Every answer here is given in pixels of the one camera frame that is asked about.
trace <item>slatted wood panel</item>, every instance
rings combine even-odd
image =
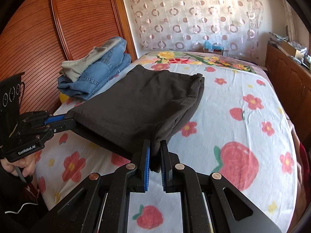
[[[121,36],[111,0],[56,0],[59,19],[74,60],[93,46]]]
[[[0,80],[25,71],[22,113],[60,106],[57,77],[63,60],[49,0],[25,0],[0,35]]]

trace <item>wooden wardrobe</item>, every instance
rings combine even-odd
[[[25,0],[0,35],[0,80],[19,72],[26,84],[21,113],[55,111],[64,60],[77,60],[114,36],[136,59],[123,0]]]

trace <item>blue denim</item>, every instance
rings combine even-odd
[[[91,64],[78,78],[72,82],[62,75],[58,78],[58,89],[63,94],[71,97],[76,96],[88,100],[109,80],[131,63],[131,56],[124,53],[126,41],[121,38],[112,49],[104,54],[99,60]]]

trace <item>sheer curtain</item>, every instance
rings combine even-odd
[[[205,40],[233,56],[256,60],[261,0],[130,0],[140,45],[152,50],[193,51]]]

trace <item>colorful blanket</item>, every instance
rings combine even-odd
[[[250,72],[252,67],[247,62],[209,54],[199,54],[206,57],[201,60],[189,54],[182,58],[174,52],[155,54],[135,61],[98,93],[109,89],[138,63],[151,70],[203,74],[205,90],[200,105],[171,138],[169,150],[197,172],[219,171],[286,232],[296,202],[297,160],[285,114],[268,81]],[[156,63],[163,59],[170,63]],[[202,60],[249,68],[233,69]],[[81,103],[70,98],[55,114],[66,113]],[[71,131],[55,134],[36,158],[38,184],[49,209],[90,173],[108,174],[128,163]],[[163,192],[161,174],[150,173],[148,192],[131,194],[128,232],[182,232],[180,195]]]
[[[161,51],[149,52],[136,60],[134,65],[155,63],[154,70],[169,69],[170,64],[208,65],[255,73],[250,63],[228,57],[194,52]]]

